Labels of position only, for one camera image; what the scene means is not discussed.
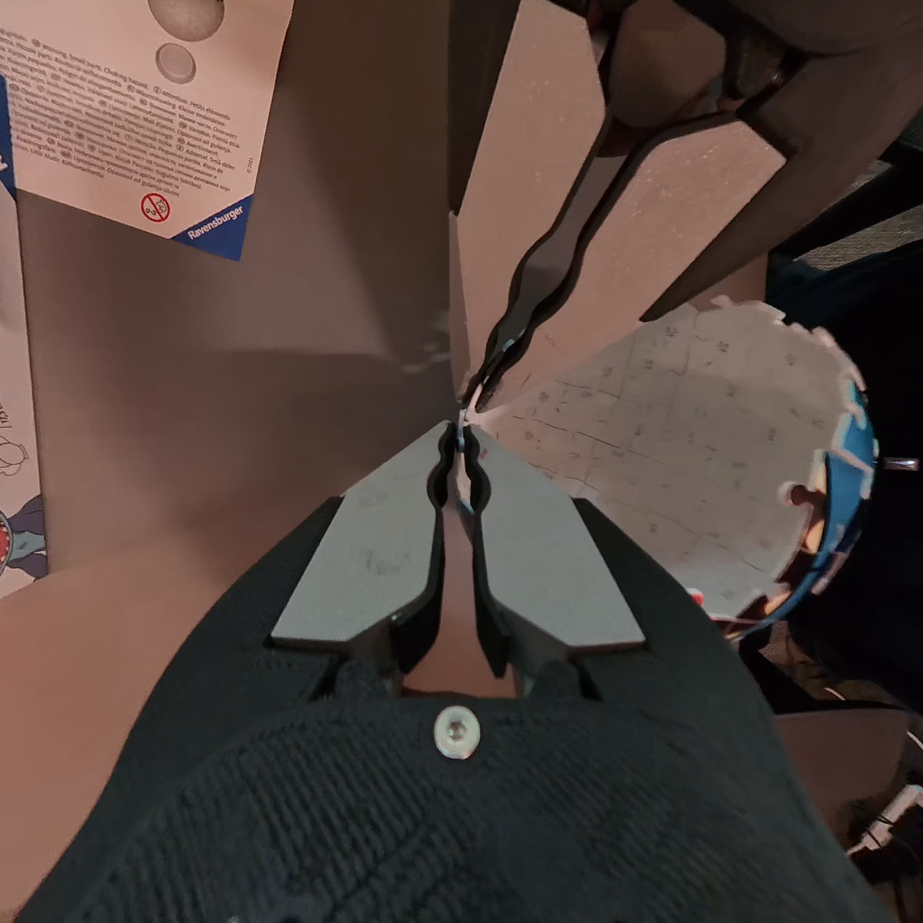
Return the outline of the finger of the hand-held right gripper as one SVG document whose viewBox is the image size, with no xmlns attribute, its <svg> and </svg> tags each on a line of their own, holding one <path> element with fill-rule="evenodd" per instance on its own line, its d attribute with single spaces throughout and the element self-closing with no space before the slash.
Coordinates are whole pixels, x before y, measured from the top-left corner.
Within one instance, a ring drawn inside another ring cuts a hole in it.
<svg viewBox="0 0 923 923">
<path fill-rule="evenodd" d="M 585 20 L 521 2 L 459 214 L 449 214 L 449 340 L 456 391 L 485 381 L 488 339 L 511 319 L 513 276 L 551 230 L 602 127 Z"/>
<path fill-rule="evenodd" d="M 488 339 L 508 364 L 479 411 L 633 334 L 643 315 L 786 164 L 745 122 L 701 119 L 657 133 L 630 155 L 591 157 L 551 230 L 526 252 Z"/>
</svg>

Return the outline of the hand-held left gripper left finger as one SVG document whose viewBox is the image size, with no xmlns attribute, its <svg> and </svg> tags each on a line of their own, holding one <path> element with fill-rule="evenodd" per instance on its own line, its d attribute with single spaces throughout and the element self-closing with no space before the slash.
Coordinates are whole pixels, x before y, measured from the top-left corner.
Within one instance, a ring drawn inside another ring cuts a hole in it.
<svg viewBox="0 0 923 923">
<path fill-rule="evenodd" d="M 442 421 L 336 502 L 269 640 L 375 670 L 388 694 L 432 648 L 445 576 L 453 422 Z"/>
</svg>

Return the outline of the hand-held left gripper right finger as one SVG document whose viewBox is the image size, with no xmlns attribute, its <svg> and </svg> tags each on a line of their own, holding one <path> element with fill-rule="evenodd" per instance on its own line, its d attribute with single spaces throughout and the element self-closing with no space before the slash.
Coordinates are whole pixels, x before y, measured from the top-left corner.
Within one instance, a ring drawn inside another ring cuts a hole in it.
<svg viewBox="0 0 923 923">
<path fill-rule="evenodd" d="M 461 432 L 476 632 L 492 673 L 638 650 L 637 617 L 576 501 L 487 432 Z"/>
</svg>

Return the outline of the blue cartoon puzzle ball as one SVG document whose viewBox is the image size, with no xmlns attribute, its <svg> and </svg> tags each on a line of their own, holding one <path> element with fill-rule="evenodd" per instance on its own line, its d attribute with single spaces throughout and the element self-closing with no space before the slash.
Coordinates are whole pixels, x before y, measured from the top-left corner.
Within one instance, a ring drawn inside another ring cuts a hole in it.
<svg viewBox="0 0 923 923">
<path fill-rule="evenodd" d="M 834 337 L 726 296 L 469 419 L 593 502 L 731 638 L 827 588 L 879 455 L 866 384 Z"/>
</svg>

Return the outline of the curved white puzzle piece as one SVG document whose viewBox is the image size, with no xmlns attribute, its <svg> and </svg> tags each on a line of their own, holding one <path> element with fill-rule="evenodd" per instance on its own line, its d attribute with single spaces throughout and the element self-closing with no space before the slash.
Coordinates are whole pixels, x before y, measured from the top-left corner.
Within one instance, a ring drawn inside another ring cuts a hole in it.
<svg viewBox="0 0 923 923">
<path fill-rule="evenodd" d="M 479 405 L 490 400 L 499 387 L 508 364 L 506 354 L 514 345 L 515 340 L 508 339 L 501 346 L 495 347 L 463 396 L 456 421 L 456 434 L 459 442 L 463 442 L 463 432 L 469 424 L 469 418 L 479 414 Z"/>
</svg>

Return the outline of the colourful cartoon puzzle box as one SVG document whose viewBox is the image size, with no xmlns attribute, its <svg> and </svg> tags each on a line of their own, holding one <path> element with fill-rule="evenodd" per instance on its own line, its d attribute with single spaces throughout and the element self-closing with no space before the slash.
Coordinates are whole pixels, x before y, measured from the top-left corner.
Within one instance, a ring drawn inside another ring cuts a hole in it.
<svg viewBox="0 0 923 923">
<path fill-rule="evenodd" d="M 49 570 L 6 80 L 1 80 L 1 596 Z"/>
</svg>

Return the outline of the white instruction sheet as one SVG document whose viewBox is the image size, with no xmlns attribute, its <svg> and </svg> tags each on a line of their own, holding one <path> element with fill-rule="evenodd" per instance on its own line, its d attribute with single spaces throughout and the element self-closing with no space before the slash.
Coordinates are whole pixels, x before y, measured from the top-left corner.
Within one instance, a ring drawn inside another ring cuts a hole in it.
<svg viewBox="0 0 923 923">
<path fill-rule="evenodd" d="M 241 259 L 293 1 L 3 1 L 17 190 Z"/>
</svg>

